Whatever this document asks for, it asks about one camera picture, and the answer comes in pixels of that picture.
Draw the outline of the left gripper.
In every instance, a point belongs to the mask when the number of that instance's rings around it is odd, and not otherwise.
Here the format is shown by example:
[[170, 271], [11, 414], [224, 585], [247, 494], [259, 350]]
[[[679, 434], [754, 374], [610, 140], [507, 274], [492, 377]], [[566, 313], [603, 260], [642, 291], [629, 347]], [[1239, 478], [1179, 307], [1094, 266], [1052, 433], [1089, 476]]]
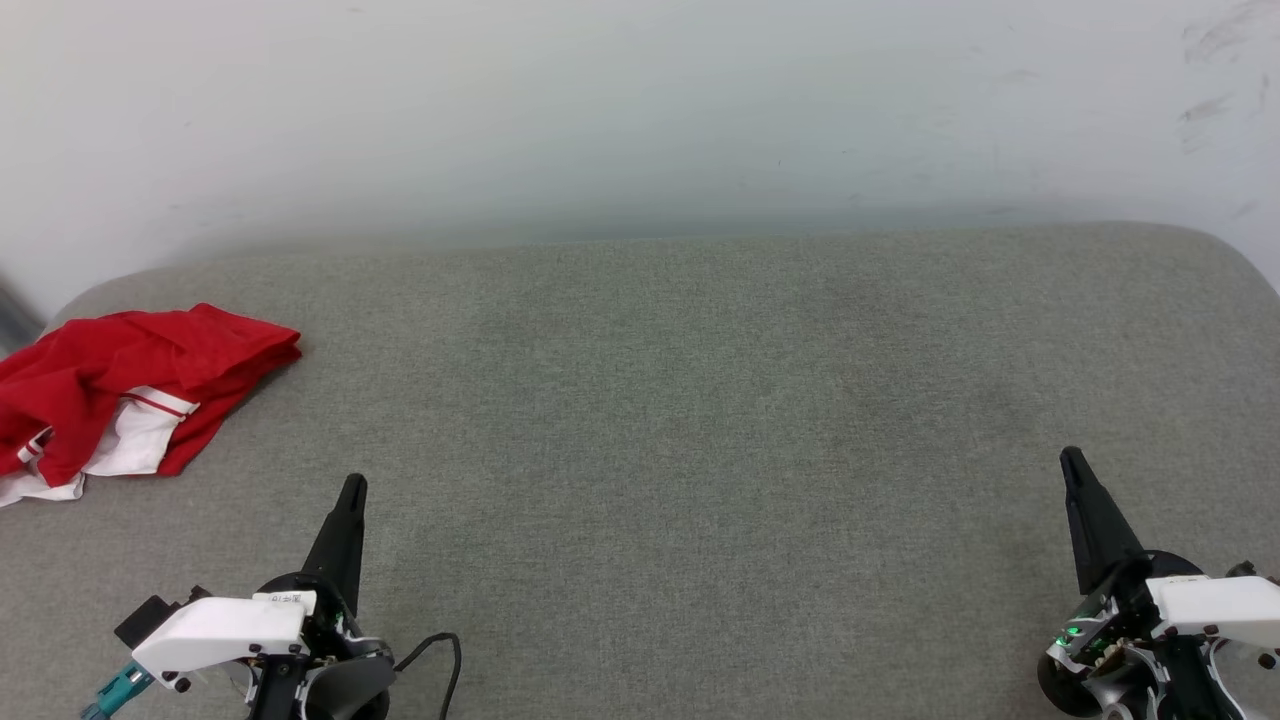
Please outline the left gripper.
[[134, 665], [174, 692], [223, 670], [244, 693], [246, 720], [387, 720], [394, 656], [356, 616], [367, 492], [349, 474], [298, 573], [246, 598], [187, 605], [132, 650]]

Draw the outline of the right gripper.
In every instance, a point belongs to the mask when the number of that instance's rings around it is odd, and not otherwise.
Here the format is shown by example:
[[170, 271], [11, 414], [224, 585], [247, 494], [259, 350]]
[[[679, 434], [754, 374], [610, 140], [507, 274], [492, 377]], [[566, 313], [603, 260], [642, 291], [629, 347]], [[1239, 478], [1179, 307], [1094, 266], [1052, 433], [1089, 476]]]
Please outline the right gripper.
[[1280, 670], [1280, 582], [1249, 562], [1215, 578], [1147, 552], [1083, 451], [1059, 459], [1083, 600], [1037, 664], [1043, 697], [1085, 720], [1271, 720], [1224, 657]]

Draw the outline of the red and white shirt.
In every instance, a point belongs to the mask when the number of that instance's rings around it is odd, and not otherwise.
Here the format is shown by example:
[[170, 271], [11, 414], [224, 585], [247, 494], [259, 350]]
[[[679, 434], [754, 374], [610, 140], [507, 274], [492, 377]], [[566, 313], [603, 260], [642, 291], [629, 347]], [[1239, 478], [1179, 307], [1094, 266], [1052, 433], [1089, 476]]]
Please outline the red and white shirt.
[[298, 331], [210, 304], [81, 318], [0, 361], [0, 509], [78, 500], [90, 477], [174, 477]]

